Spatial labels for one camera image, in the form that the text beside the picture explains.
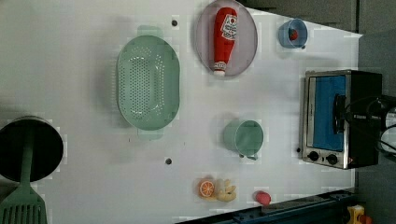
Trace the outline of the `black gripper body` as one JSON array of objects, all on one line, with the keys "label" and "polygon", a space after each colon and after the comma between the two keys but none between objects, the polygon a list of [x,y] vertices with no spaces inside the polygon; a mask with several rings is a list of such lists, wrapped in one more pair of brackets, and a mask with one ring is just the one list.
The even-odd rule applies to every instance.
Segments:
[{"label": "black gripper body", "polygon": [[343,119],[350,127],[361,125],[380,128],[382,124],[380,108],[374,105],[367,105],[362,110],[353,110],[350,106],[346,106]]}]

